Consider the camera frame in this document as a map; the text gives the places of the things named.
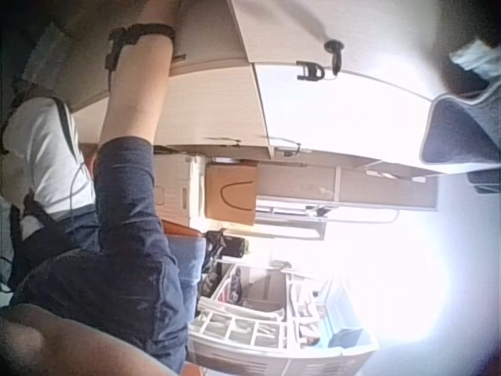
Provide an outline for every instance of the black hook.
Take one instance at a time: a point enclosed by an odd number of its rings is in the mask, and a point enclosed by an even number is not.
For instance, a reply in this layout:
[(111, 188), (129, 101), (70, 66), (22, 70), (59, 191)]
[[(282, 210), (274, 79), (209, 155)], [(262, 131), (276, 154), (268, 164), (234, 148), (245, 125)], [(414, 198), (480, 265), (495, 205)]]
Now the black hook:
[(341, 70), (341, 52), (344, 49), (344, 44), (343, 42), (340, 42), (336, 39), (331, 39), (328, 41), (325, 45), (323, 45), (323, 48), (328, 52), (332, 53), (332, 73), (334, 77), (337, 76), (337, 74)]
[(297, 76), (300, 81), (320, 81), (326, 76), (326, 71), (320, 64), (311, 61), (297, 61), (296, 65), (303, 67), (303, 75)]

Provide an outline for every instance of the white drawer unit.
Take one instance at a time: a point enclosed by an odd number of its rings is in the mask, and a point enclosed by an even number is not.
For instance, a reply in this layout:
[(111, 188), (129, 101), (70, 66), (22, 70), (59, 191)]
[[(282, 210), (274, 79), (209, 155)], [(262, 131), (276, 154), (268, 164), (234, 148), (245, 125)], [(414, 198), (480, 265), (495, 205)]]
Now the white drawer unit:
[(203, 214), (205, 160), (185, 154), (156, 154), (155, 207), (161, 219), (192, 226)]

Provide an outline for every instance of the black wristband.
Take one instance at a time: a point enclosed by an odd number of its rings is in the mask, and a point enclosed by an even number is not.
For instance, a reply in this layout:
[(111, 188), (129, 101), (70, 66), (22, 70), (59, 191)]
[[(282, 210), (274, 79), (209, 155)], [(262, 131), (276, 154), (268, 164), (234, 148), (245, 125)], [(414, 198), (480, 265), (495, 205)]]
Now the black wristband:
[(128, 28), (119, 27), (110, 32), (108, 40), (113, 41), (111, 52), (106, 56), (105, 67), (109, 72), (117, 69), (120, 52), (125, 45), (135, 45), (144, 35), (164, 35), (175, 40), (175, 31), (163, 23), (135, 23)]

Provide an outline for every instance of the white wall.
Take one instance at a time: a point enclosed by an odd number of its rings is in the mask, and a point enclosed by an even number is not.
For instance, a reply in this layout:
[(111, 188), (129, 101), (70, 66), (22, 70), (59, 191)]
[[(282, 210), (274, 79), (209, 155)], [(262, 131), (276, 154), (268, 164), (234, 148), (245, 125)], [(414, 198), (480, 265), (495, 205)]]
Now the white wall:
[(349, 279), (381, 344), (364, 376), (476, 374), (500, 340), (499, 203), (465, 175), (445, 176), (437, 212), (403, 211), (391, 225), (334, 223), (323, 244), (251, 242), (249, 257)]

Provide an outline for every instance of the person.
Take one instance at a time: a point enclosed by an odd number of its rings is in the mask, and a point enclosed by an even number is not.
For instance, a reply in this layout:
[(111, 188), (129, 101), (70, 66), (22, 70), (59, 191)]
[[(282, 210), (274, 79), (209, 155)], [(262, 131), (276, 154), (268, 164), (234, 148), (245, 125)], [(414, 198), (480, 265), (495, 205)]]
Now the person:
[[(137, 22), (173, 26), (178, 8), (148, 0)], [(152, 167), (172, 50), (161, 34), (121, 50), (94, 182), (56, 99), (29, 99), (9, 119), (2, 142), (31, 189), (11, 229), (15, 291), (0, 319), (2, 361), (17, 374), (181, 372), (187, 317)]]

